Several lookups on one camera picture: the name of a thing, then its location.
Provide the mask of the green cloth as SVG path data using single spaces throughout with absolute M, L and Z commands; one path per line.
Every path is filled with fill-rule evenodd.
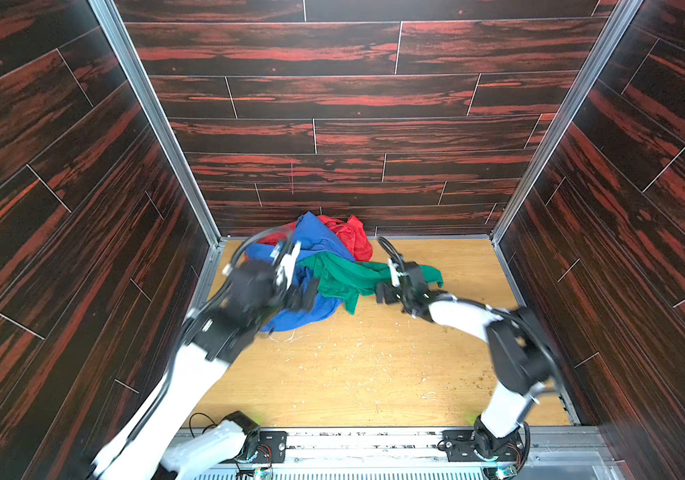
M 348 314 L 355 314 L 362 297 L 376 299 L 376 284 L 386 279 L 388 263 L 348 261 L 342 259 L 320 260 L 314 266 L 318 286 L 324 297 L 342 299 L 342 307 Z

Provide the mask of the blue cloth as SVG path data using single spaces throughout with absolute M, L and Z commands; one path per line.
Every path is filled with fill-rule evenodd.
M 292 276 L 292 285 L 300 287 L 302 293 L 306 293 L 308 286 L 310 286 L 310 282 L 316 279 L 314 266 L 316 266 L 316 262 L 318 262 L 318 255 L 322 255 L 320 260 L 327 260 L 328 258 L 346 260 L 328 252 L 310 256 L 302 262 L 296 260 L 296 267 L 294 268 L 294 275 Z M 310 311 L 282 310 L 280 313 L 276 314 L 264 328 L 262 328 L 262 332 L 289 332 L 308 324 L 327 320 L 336 313 L 336 310 L 338 310 L 342 304 L 343 300 L 340 298 L 324 297 L 324 295 L 322 295 L 322 286 L 318 286 L 318 293 L 314 298 L 314 307 Z

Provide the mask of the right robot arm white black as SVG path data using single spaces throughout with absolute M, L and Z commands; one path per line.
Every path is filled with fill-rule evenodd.
M 547 383 L 561 382 L 555 354 L 526 308 L 497 309 L 432 290 L 415 262 L 390 260 L 390 278 L 376 287 L 377 301 L 400 303 L 404 313 L 484 341 L 497 386 L 474 423 L 472 444 L 484 460 L 499 458 L 520 440 L 519 430 Z

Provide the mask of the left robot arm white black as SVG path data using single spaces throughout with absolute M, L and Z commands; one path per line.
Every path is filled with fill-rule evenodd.
M 201 308 L 188 312 L 160 383 L 132 419 L 96 454 L 90 479 L 194 479 L 240 455 L 258 425 L 237 413 L 181 444 L 178 428 L 278 312 L 312 310 L 314 288 L 292 283 L 302 244 L 292 232 L 268 261 L 240 260 L 252 236 L 224 268 L 226 281 Z

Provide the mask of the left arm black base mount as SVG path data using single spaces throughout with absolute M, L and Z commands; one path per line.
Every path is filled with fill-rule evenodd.
M 224 420 L 236 423 L 246 434 L 242 450 L 236 457 L 226 460 L 226 463 L 264 465 L 284 463 L 288 432 L 264 429 L 240 411 L 228 414 Z

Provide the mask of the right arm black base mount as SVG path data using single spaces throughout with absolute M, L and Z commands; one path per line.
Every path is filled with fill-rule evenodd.
M 450 462 L 521 462 L 531 446 L 528 433 L 515 430 L 503 438 L 496 438 L 486 430 L 445 430 L 437 447 Z

